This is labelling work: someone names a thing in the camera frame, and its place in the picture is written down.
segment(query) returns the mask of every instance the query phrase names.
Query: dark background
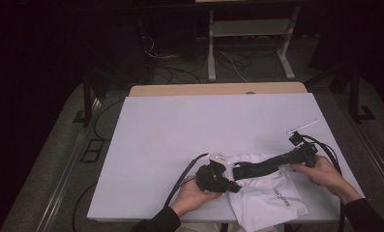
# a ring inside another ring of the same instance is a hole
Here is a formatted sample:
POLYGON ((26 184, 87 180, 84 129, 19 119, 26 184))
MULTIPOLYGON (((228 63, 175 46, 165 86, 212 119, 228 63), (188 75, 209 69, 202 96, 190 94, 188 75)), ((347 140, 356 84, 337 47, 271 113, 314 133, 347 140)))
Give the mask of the dark background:
MULTIPOLYGON (((139 14, 71 9, 117 6, 114 1, 100 2, 0 1, 0 227, 65 101, 84 78, 98 97, 111 85, 128 89, 148 83, 151 66, 141 33, 162 46, 188 49, 195 36, 207 33, 207 11, 139 14)), ((118 3, 129 6, 131 1, 118 3)), ((281 9, 266 12, 278 17, 281 9)), ((217 15, 253 18, 258 11, 217 15)), ((294 34, 322 36, 311 60, 313 68, 329 69, 351 55, 384 101, 384 1, 303 7, 294 34)))

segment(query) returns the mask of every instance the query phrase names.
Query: hand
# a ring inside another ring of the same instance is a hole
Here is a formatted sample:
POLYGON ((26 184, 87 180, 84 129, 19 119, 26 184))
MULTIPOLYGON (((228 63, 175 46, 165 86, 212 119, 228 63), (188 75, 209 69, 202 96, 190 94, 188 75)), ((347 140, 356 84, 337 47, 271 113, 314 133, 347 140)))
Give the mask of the hand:
POLYGON ((291 168, 308 175, 312 182, 327 188, 332 194, 338 196, 343 204, 362 198, 325 157, 317 155, 315 167, 312 168, 299 163, 291 164, 291 168))
POLYGON ((183 183, 176 200, 170 206, 179 217, 198 209, 206 201, 219 198, 222 195, 219 192, 200 190, 192 176, 187 177, 183 183))

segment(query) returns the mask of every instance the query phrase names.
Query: table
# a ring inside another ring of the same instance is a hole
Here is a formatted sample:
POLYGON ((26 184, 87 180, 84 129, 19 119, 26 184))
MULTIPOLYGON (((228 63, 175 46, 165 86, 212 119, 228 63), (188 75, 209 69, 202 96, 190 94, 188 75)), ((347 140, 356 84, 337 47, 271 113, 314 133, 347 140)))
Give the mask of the table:
MULTIPOLYGON (((301 83, 135 86, 125 99, 88 217, 98 221, 152 218, 196 156, 253 150, 282 154, 293 149, 283 130, 309 123, 315 117, 319 123, 302 132, 333 147, 344 178, 362 193, 315 99, 301 83), (284 104, 290 101, 302 104, 284 104)), ((199 161, 191 174, 205 161, 199 161)), ((293 173, 292 177, 310 212, 294 221, 338 219, 340 203, 335 196, 310 185, 302 174, 293 173)), ((225 195, 182 217, 182 221, 193 222, 235 220, 225 195)))

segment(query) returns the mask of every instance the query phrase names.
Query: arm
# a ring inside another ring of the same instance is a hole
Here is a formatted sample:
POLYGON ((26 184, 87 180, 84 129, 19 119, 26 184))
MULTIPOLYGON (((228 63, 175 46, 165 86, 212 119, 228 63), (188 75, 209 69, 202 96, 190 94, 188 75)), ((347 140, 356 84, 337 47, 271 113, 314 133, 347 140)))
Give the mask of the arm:
POLYGON ((142 220, 132 232, 174 232, 180 226, 180 217, 198 209, 206 201, 219 198, 219 192, 201 191, 194 177, 186 178, 176 200, 170 207, 165 206, 150 220, 142 220))
POLYGON ((310 180, 327 188, 336 195, 344 205, 342 210, 352 227, 358 232, 384 231, 384 220, 324 157, 316 156, 315 167, 309 168, 301 164, 291 164, 295 171, 305 173, 310 180))

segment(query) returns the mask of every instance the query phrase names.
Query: person's left hand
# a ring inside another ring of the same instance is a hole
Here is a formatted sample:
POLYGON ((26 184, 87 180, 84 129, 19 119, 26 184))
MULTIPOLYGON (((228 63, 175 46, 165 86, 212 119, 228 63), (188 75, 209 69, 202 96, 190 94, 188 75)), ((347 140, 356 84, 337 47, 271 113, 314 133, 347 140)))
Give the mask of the person's left hand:
POLYGON ((198 209, 206 201, 219 198, 222 195, 220 192, 200 190, 193 176, 187 177, 183 183, 176 200, 170 206, 179 217, 198 209))

